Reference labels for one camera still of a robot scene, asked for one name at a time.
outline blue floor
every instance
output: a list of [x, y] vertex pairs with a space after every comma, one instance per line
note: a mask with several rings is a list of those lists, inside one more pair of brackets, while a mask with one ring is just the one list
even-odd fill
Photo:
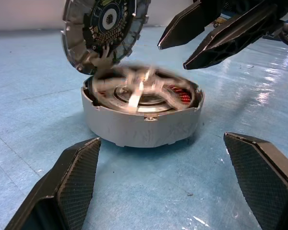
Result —
[[[259, 40], [209, 69], [182, 63], [199, 42], [159, 51], [145, 28], [124, 61], [154, 63], [206, 93], [194, 137], [156, 149], [102, 141], [84, 230], [258, 230], [223, 142], [225, 131], [273, 142], [288, 157], [288, 47]], [[0, 33], [0, 230], [70, 145], [95, 137], [58, 31]]]

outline black plastic claw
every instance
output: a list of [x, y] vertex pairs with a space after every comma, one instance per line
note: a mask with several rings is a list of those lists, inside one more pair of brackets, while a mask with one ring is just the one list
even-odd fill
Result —
[[259, 3], [243, 15], [236, 15], [211, 31], [183, 64], [185, 69], [207, 68], [240, 52], [280, 21], [275, 4]]
[[201, 34], [205, 27], [220, 16], [223, 1], [215, 5], [214, 1], [196, 1], [177, 14], [166, 27], [158, 43], [159, 49], [181, 46]]

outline shiny floor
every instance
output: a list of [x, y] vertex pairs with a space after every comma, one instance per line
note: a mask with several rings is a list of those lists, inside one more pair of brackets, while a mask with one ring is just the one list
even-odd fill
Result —
[[[194, 137], [156, 149], [102, 141], [84, 230], [258, 230], [227, 154], [225, 131], [273, 142], [288, 157], [288, 47], [259, 40], [209, 69], [182, 63], [205, 34], [159, 51], [145, 28], [124, 61], [154, 63], [206, 93]], [[0, 229], [70, 145], [95, 137], [58, 31], [0, 33]]]

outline textured black plastic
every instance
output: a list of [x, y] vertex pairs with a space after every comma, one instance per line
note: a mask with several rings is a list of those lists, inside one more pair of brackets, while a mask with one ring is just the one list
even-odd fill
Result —
[[[254, 137], [226, 133], [224, 141], [242, 193], [261, 228], [288, 230], [288, 177], [280, 170], [288, 168], [287, 158], [271, 143]], [[261, 146], [280, 160], [272, 161]]]
[[92, 198], [100, 144], [96, 138], [64, 150], [6, 230], [80, 230]]
[[58, 191], [59, 207], [72, 230], [83, 226], [93, 195], [98, 152], [98, 145], [82, 148]]

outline white wall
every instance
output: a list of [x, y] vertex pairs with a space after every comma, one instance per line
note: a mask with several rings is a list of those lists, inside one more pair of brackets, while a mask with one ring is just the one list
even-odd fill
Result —
[[[0, 30], [61, 28], [65, 0], [0, 0]], [[149, 25], [167, 25], [192, 0], [152, 0]]]

